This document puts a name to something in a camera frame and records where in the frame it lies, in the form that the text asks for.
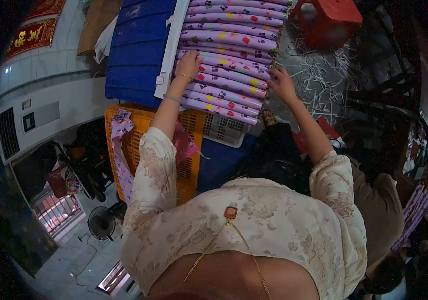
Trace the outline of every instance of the lace top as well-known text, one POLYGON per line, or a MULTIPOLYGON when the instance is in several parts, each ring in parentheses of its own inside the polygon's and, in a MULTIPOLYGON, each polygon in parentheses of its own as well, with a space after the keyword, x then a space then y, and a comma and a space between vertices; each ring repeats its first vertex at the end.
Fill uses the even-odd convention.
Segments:
MULTIPOLYGON (((343 299, 367 266, 366 229, 354 205, 350 160, 334 151, 314 167, 311 197, 268 179, 239 178, 176 207, 175 147, 151 127, 140 141, 132 203, 123 226, 121 263, 147 295, 157 278, 184 255, 200 254, 222 227, 227 206, 256 256, 304 267, 320 299, 343 299)), ((249 254, 226 226, 208 254, 249 254)))

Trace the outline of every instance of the power cord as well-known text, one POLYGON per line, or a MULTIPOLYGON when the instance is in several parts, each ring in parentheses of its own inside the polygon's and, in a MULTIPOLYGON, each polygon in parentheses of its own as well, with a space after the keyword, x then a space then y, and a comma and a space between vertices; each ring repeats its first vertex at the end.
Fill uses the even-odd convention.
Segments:
MULTIPOLYGON (((83 236, 81 236, 81 237, 77 237, 78 239, 79 239, 79 241, 81 241, 82 242, 82 238, 88 233, 89 231, 87 231, 83 236)), ((102 294, 100 294, 100 293, 96 293, 96 292, 93 292, 93 291, 90 291, 90 290, 88 290, 87 289, 87 287, 88 287, 88 285, 83 285, 83 284, 80 284, 80 283, 78 283, 77 282, 77 276, 79 276, 82 272, 84 272, 85 271, 85 269, 87 268, 87 266, 91 263, 91 261, 92 261, 92 259, 94 258, 94 256, 97 254, 97 248, 96 247, 94 247, 94 246, 92 246, 90 243, 89 243, 89 238, 91 237, 92 235, 89 235, 89 237, 87 237, 87 241, 86 241, 86 243, 89 245, 89 246, 91 246, 92 248, 94 248, 94 250, 95 250, 95 252, 94 252, 94 255, 92 255, 92 257, 91 257, 91 259, 87 262, 87 264, 85 265, 85 267, 82 269, 82 271, 80 271, 77 275, 76 275, 76 277, 75 277, 75 281, 76 281, 76 284, 77 285, 79 285, 80 287, 85 287, 85 291, 88 291, 88 292, 90 292, 90 293, 92 293, 92 294, 96 294, 96 295, 99 295, 99 296, 102 296, 102 297, 104 297, 104 298, 106 298, 106 299, 110 299, 110 297, 106 297, 106 296, 104 296, 104 295, 102 295, 102 294)))
POLYGON ((89 246, 91 246, 92 248, 94 248, 94 250, 95 250, 95 252, 94 252, 94 255, 92 255, 92 257, 91 257, 91 259, 87 262, 87 264, 85 265, 85 267, 82 269, 82 271, 80 271, 77 275, 76 275, 76 278, 75 278, 75 280, 76 280, 76 284, 77 285, 79 285, 79 286, 81 286, 81 287, 88 287, 88 285, 82 285, 82 284, 79 284, 78 282, 77 282, 77 276, 79 276, 82 272, 84 272, 84 270, 87 268, 87 266, 91 263, 91 261, 92 261, 92 259, 94 258, 94 256, 97 254, 97 248, 96 247, 94 247, 94 246, 92 246, 90 243, 89 243, 89 239, 91 238, 91 235, 87 238, 87 241, 86 241, 86 243, 89 245, 89 246))

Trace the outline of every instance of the pendant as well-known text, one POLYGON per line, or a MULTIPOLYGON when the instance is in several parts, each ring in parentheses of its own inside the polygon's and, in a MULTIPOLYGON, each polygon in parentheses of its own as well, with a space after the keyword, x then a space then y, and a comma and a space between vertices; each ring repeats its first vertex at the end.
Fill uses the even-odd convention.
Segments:
POLYGON ((234 220, 237 216, 237 207, 228 206, 224 211, 224 218, 228 220, 234 220))

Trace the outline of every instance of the woman's left hand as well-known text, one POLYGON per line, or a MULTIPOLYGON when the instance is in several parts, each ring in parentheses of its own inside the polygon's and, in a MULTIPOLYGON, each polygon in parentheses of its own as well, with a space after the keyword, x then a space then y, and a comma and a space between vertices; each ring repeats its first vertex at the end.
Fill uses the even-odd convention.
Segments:
POLYGON ((204 57, 199 55, 199 52, 195 50, 190 50, 182 57, 181 61, 175 68, 175 75, 182 77, 189 76, 194 80, 197 77, 197 73, 199 72, 199 66, 204 60, 204 57))

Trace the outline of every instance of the gold bangle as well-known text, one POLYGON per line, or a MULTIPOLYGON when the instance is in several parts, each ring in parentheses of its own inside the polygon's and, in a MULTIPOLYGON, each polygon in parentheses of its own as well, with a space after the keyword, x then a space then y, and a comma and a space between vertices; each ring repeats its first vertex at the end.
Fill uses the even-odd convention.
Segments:
POLYGON ((189 75, 179 74, 179 75, 176 75, 176 77, 177 77, 177 76, 186 76, 186 77, 189 77, 189 78, 190 78, 190 81, 191 81, 191 82, 193 82, 193 81, 194 81, 194 79, 193 79, 192 77, 190 77, 189 75))

